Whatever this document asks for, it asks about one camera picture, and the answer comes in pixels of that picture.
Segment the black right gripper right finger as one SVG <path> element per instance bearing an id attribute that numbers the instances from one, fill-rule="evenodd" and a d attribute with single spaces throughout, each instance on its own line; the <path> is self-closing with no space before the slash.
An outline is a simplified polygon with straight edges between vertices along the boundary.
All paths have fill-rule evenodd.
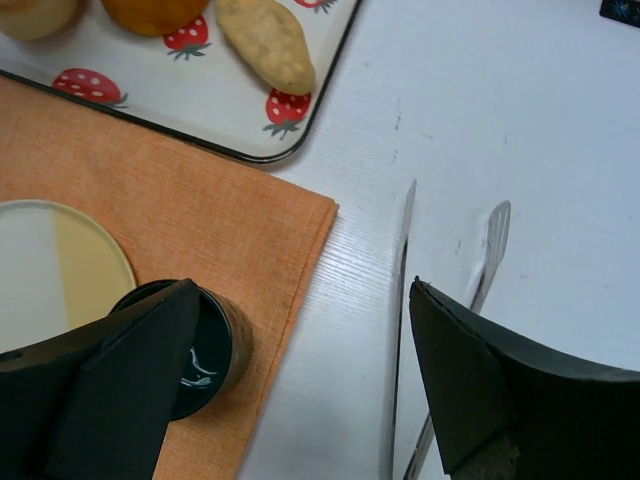
<path id="1" fill-rule="evenodd" d="M 453 479 L 635 479 L 639 375 L 535 342 L 421 280 L 414 344 Z"/>

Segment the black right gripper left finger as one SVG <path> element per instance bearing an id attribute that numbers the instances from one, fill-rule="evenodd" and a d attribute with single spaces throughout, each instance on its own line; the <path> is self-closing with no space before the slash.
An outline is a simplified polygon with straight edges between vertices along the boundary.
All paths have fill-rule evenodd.
<path id="1" fill-rule="evenodd" d="M 198 315 L 184 279 L 3 353 L 2 478 L 152 478 Z"/>

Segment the round orange bread bun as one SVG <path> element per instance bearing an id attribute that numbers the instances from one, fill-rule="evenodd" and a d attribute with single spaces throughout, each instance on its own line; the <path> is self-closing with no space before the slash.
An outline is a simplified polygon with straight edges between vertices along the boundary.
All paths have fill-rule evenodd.
<path id="1" fill-rule="evenodd" d="M 102 0 L 119 26 L 143 36 L 173 33 L 204 12 L 209 0 Z"/>

